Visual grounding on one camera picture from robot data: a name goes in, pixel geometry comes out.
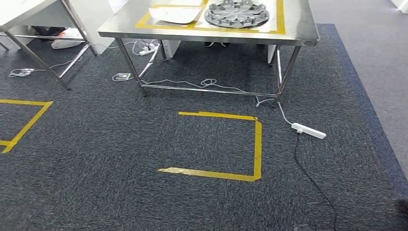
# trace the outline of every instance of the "stainless steel table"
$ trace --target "stainless steel table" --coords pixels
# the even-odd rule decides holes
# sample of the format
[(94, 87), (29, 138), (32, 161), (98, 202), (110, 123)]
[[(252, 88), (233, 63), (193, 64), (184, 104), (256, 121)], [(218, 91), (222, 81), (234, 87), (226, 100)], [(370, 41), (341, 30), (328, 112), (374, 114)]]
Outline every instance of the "stainless steel table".
[[(201, 6), (204, 8), (201, 13), (202, 15), (196, 22), (188, 25), (180, 26), (162, 21), (157, 22), (150, 17), (148, 13), (149, 7), (177, 7), (188, 5), (189, 3), (189, 1), (185, 0), (185, 3), (171, 5), (174, 4), (174, 0), (161, 1), (164, 2), (164, 4), (152, 5), (152, 1), (150, 0), (129, 0), (127, 4), (108, 19), (98, 30), (100, 36), (113, 37), (116, 39), (130, 68), (131, 74), (135, 77), (136, 84), (139, 86), (143, 96), (147, 95), (145, 88), (192, 90), (268, 97), (274, 99), (273, 105), (276, 106), (285, 84), (291, 76), (301, 47), (315, 46), (319, 41), (319, 34), (308, 0), (256, 0), (256, 2), (267, 6), (267, 9), (271, 13), (271, 18), (264, 25), (251, 29), (221, 28), (210, 25), (205, 21), (203, 14), (208, 4), (220, 0), (202, 0)], [(160, 49), (157, 49), (140, 74), (135, 70), (122, 38), (158, 39), (160, 41)], [(163, 58), (166, 59), (163, 43), (161, 42), (162, 39), (276, 45), (274, 63), (276, 64), (278, 89), (275, 94), (265, 94), (234, 90), (208, 90), (143, 84), (140, 80), (153, 65), (159, 50), (161, 50)], [(283, 74), (281, 71), (280, 46), (294, 46), (293, 54)]]
[[(14, 26), (19, 25), (25, 19), (35, 15), (36, 13), (40, 12), (41, 10), (45, 9), (46, 7), (50, 6), (54, 2), (60, 1), (63, 8), (65, 9), (66, 13), (68, 14), (69, 18), (72, 20), (72, 23), (78, 29), (79, 33), (81, 34), (82, 38), (69, 38), (69, 37), (53, 37), (53, 36), (30, 36), (30, 35), (14, 35), (9, 30)], [(83, 31), (80, 23), (76, 20), (74, 14), (72, 13), (71, 9), (69, 8), (69, 4), (67, 0), (5, 0), (4, 2), (0, 2), (0, 5), (3, 7), (1, 8), (2, 12), (0, 13), (0, 32), (4, 32), (4, 34), (0, 33), (0, 36), (7, 36), (13, 42), (15, 42), (22, 50), (24, 50), (37, 64), (39, 64), (51, 77), (56, 79), (61, 86), (65, 89), (70, 90), (67, 83), (65, 83), (62, 78), (64, 75), (71, 69), (71, 67), (78, 61), (79, 58), (85, 53), (85, 51), (89, 48), (92, 53), (97, 56), (97, 52), (94, 50), (93, 47), (90, 46), (90, 42)], [(78, 53), (78, 55), (72, 60), (72, 62), (68, 65), (68, 67), (58, 75), (52, 69), (50, 69), (47, 64), (39, 58), (32, 50), (30, 50), (25, 44), (20, 42), (17, 38), (33, 38), (33, 39), (58, 39), (58, 40), (74, 40), (74, 41), (84, 41), (87, 45)]]

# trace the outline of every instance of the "black cable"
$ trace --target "black cable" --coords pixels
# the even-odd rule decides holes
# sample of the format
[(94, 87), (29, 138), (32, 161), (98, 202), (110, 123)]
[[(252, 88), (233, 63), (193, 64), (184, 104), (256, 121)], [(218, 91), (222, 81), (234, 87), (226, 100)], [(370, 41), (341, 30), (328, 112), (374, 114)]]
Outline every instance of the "black cable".
[(296, 145), (294, 147), (294, 160), (296, 161), (297, 165), (299, 166), (299, 168), (302, 170), (302, 172), (309, 178), (309, 180), (315, 185), (315, 187), (318, 189), (318, 191), (323, 195), (324, 199), (326, 199), (326, 201), (329, 202), (331, 208), (333, 209), (334, 212), (334, 222), (333, 222), (333, 230), (337, 231), (336, 228), (336, 223), (337, 223), (337, 210), (334, 207), (333, 203), (327, 198), (326, 194), (324, 194), (324, 192), (320, 189), (320, 187), (316, 184), (316, 182), (309, 176), (309, 174), (306, 172), (306, 170), (302, 167), (302, 165), (299, 163), (299, 161), (297, 160), (297, 156), (296, 156), (296, 151), (297, 151), (297, 146), (299, 144), (299, 136), (300, 133), (297, 134), (296, 136)]

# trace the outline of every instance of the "white cable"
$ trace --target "white cable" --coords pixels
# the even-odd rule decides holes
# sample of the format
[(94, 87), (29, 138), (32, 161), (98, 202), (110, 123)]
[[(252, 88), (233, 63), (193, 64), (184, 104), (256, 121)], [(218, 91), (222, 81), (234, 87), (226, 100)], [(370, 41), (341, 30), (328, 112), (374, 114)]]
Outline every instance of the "white cable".
[[(126, 45), (128, 45), (128, 44), (133, 44), (132, 53), (135, 54), (135, 55), (140, 55), (140, 54), (138, 54), (138, 53), (135, 52), (135, 46), (136, 46), (137, 43), (138, 43), (138, 41), (128, 42), (128, 43), (125, 43), (124, 45), (126, 46)], [(102, 44), (100, 44), (100, 43), (87, 44), (86, 46), (93, 46), (93, 45), (101, 45), (101, 46), (106, 47), (106, 48), (108, 48), (108, 49), (116, 49), (116, 48), (119, 48), (119, 47), (107, 47), (107, 46), (102, 45)], [(53, 66), (50, 67), (50, 69), (52, 69), (52, 68), (54, 68), (54, 67), (56, 67), (56, 66), (67, 65), (68, 63), (70, 63), (70, 62), (72, 62), (72, 61), (73, 61), (73, 60), (70, 60), (70, 61), (68, 61), (68, 62), (66, 62), (66, 63), (63, 63), (63, 64), (53, 65)], [(20, 73), (21, 73), (23, 70), (25, 70), (25, 69), (26, 69), (26, 68), (24, 68), (24, 69), (14, 69), (13, 71), (10, 72), (9, 77), (27, 77), (27, 76), (29, 76), (31, 73), (35, 72), (35, 71), (45, 71), (45, 70), (34, 69), (34, 70), (32, 70), (29, 74), (20, 74)]]
[[(68, 61), (68, 62), (65, 62), (65, 63), (63, 63), (63, 64), (56, 64), (56, 65), (54, 65), (54, 66), (50, 66), (50, 69), (52, 69), (52, 68), (54, 68), (54, 67), (56, 67), (56, 66), (63, 66), (63, 65), (67, 65), (68, 63), (70, 63), (70, 62), (73, 62), (74, 60), (70, 60), (70, 61)], [(30, 72), (30, 74), (19, 74), (19, 73), (14, 73), (14, 71), (20, 71), (20, 72), (22, 72), (24, 69), (14, 69), (13, 71), (11, 71), (10, 72), (10, 74), (9, 74), (9, 77), (27, 77), (27, 76), (29, 76), (31, 73), (33, 73), (33, 72), (35, 72), (35, 71), (45, 71), (45, 70), (40, 70), (40, 69), (34, 69), (34, 70), (32, 70), (31, 72)]]
[(279, 105), (279, 108), (280, 108), (280, 112), (282, 112), (282, 116), (285, 119), (285, 121), (288, 122), (290, 125), (292, 125), (293, 123), (289, 122), (289, 120), (285, 117), (285, 113), (283, 112), (283, 109), (282, 109), (282, 106), (281, 106), (280, 102), (278, 102), (278, 105)]
[[(125, 80), (115, 80), (114, 77), (112, 77), (112, 80), (115, 81), (115, 82), (127, 81), (127, 80), (130, 80), (130, 79), (134, 79), (134, 78), (132, 77), (132, 78), (125, 79)], [(206, 87), (209, 87), (209, 86), (216, 86), (216, 87), (219, 87), (219, 88), (235, 89), (235, 90), (238, 90), (238, 91), (240, 91), (240, 92), (248, 93), (247, 91), (241, 90), (241, 89), (239, 89), (239, 88), (225, 87), (225, 86), (218, 85), (218, 84), (216, 84), (216, 83), (217, 83), (217, 80), (216, 80), (216, 79), (213, 79), (213, 78), (206, 78), (206, 79), (204, 79), (203, 81), (200, 82), (200, 85), (201, 85), (201, 86), (195, 85), (195, 84), (190, 83), (190, 82), (187, 82), (187, 81), (172, 81), (172, 80), (170, 80), (170, 79), (164, 79), (164, 80), (155, 81), (155, 82), (146, 82), (146, 81), (144, 81), (144, 80), (140, 80), (140, 81), (143, 82), (144, 84), (163, 83), (163, 82), (187, 83), (187, 84), (190, 84), (190, 85), (195, 86), (195, 87), (197, 87), (197, 88), (206, 88)], [(256, 107), (259, 107), (259, 105), (260, 105), (261, 103), (266, 102), (266, 101), (269, 101), (269, 100), (274, 100), (274, 99), (267, 99), (267, 100), (259, 101), (258, 97), (256, 96), (256, 101), (258, 102), (258, 103), (256, 104)], [(281, 106), (281, 103), (280, 103), (280, 102), (278, 102), (278, 105), (279, 105), (279, 108), (280, 108), (280, 112), (282, 112), (282, 116), (283, 116), (283, 118), (285, 119), (285, 121), (288, 122), (290, 125), (292, 125), (292, 123), (289, 122), (289, 120), (286, 118), (285, 113), (283, 112), (283, 109), (282, 109), (282, 106)]]

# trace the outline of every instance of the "dark gray carpet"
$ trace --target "dark gray carpet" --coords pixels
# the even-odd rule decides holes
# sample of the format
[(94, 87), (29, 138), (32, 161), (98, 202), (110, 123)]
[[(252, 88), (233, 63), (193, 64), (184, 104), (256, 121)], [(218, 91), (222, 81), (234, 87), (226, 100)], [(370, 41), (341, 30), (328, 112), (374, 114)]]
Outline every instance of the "dark gray carpet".
[[(338, 230), (407, 230), (408, 221), (394, 209), (399, 194), (383, 165), (382, 156), (392, 162), (394, 154), (378, 151), (382, 138), (370, 133), (342, 63), (338, 35), (331, 25), (320, 25), (319, 31), (320, 44), (301, 51), (282, 105), (292, 122), (328, 136), (302, 135), (298, 158), (335, 205)], [(50, 64), (66, 62), (79, 49), (47, 46), (31, 44)], [(282, 53), (287, 62), (290, 49)], [(139, 70), (148, 59), (134, 57)], [(159, 61), (160, 69), (152, 69), (146, 80), (199, 83), (212, 77), (220, 85), (267, 92), (275, 80), (268, 78), (273, 67), (265, 60), (262, 46), (206, 49), (184, 42), (175, 58)], [(2, 230), (291, 231), (295, 224), (332, 230), (332, 209), (293, 159), (296, 134), (269, 103), (256, 108), (253, 97), (153, 89), (143, 98), (134, 82), (111, 80), (127, 70), (118, 49), (98, 58), (87, 54), (67, 76), (73, 91), (40, 72), (6, 77), (12, 69), (35, 67), (22, 52), (3, 53), (0, 62), (0, 98), (54, 101), (0, 156)], [(32, 109), (3, 108), (1, 129), (7, 132), (0, 139), (8, 139)], [(262, 178), (245, 182), (157, 172), (164, 167), (252, 171), (253, 123), (178, 111), (257, 116), (263, 125)]]

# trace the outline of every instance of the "white wall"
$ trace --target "white wall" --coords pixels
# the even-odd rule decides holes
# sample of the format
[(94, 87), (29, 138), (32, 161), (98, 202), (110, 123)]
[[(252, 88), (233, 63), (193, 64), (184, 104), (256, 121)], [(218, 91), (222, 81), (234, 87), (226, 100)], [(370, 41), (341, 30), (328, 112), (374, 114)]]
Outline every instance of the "white wall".
[(408, 13), (408, 0), (391, 0), (395, 6), (402, 12)]
[(112, 10), (116, 13), (128, 0), (109, 0)]

